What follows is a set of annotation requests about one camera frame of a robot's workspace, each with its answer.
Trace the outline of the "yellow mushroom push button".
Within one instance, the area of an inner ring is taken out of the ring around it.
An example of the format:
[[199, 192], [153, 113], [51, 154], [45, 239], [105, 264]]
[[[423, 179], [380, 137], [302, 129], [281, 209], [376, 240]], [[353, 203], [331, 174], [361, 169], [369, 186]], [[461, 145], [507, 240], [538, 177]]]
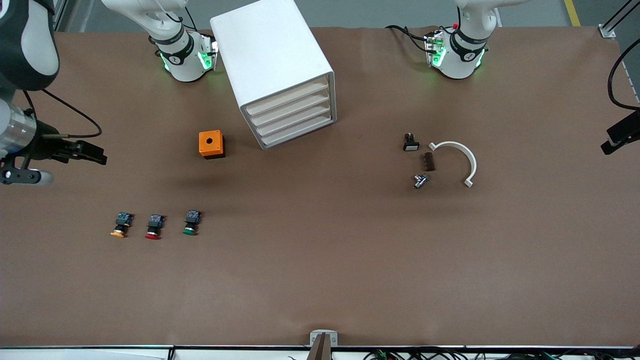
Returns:
[[133, 225], [135, 215], [128, 212], [119, 212], [116, 217], [115, 227], [110, 235], [112, 237], [117, 237], [119, 239], [124, 239], [127, 237], [128, 230], [130, 230]]

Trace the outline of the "white curved plastic bracket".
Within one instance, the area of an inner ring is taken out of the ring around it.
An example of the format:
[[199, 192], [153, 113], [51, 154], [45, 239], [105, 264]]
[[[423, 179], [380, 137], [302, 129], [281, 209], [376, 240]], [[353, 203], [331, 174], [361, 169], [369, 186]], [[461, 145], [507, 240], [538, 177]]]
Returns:
[[445, 148], [445, 147], [454, 148], [455, 150], [460, 151], [466, 156], [470, 164], [470, 173], [464, 179], [463, 183], [468, 188], [473, 187], [474, 185], [473, 178], [476, 175], [478, 170], [478, 162], [473, 151], [471, 151], [470, 148], [468, 148], [468, 146], [457, 141], [443, 141], [440, 143], [434, 143], [434, 142], [429, 143], [429, 148], [432, 151], [436, 151], [436, 150], [439, 150], [440, 148]]

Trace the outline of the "orange button enclosure box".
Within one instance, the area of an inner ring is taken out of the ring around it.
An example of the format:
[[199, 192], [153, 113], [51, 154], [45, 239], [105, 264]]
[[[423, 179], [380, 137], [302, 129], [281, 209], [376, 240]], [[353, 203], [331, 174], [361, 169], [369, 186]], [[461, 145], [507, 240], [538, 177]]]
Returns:
[[213, 160], [226, 157], [226, 138], [221, 130], [198, 133], [198, 152], [202, 158]]

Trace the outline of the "red mushroom push button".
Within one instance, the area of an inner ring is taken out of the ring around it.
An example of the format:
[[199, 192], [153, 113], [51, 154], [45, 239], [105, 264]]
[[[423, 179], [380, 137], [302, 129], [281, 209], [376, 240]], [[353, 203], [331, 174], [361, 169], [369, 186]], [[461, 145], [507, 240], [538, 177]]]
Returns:
[[147, 231], [144, 237], [149, 240], [159, 240], [162, 235], [165, 216], [162, 214], [151, 214], [147, 222]]

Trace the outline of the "green mushroom push button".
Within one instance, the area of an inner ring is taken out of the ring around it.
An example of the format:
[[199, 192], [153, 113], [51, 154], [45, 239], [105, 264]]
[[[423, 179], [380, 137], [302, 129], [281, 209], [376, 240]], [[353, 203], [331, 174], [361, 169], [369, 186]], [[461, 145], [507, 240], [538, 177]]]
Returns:
[[182, 233], [187, 236], [198, 235], [198, 227], [201, 223], [201, 216], [201, 211], [194, 209], [189, 210], [185, 217], [185, 226], [182, 230]]

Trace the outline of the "brown table cover mat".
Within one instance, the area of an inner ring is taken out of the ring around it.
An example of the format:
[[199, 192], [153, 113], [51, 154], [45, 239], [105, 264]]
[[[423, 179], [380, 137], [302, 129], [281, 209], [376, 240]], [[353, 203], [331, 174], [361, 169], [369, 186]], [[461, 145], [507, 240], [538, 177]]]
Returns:
[[[601, 150], [627, 115], [607, 94], [617, 41], [498, 28], [450, 80], [393, 30], [313, 34], [338, 121], [262, 150], [224, 72], [181, 83], [142, 33], [57, 33], [50, 91], [102, 125], [109, 159], [0, 185], [0, 346], [640, 344], [640, 141]], [[210, 130], [226, 157], [201, 157]], [[466, 155], [430, 150], [445, 141], [474, 153], [473, 187]]]

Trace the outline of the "aluminium frame post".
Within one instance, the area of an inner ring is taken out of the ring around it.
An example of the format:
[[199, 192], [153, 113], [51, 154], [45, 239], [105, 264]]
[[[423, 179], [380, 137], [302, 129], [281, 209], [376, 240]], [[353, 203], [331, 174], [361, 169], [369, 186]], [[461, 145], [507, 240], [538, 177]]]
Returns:
[[614, 39], [615, 29], [636, 9], [640, 7], [640, 0], [626, 0], [626, 2], [605, 22], [599, 23], [598, 29], [605, 39]]
[[53, 28], [55, 31], [58, 31], [64, 16], [66, 16], [66, 8], [69, 0], [51, 0], [51, 2], [54, 6]]

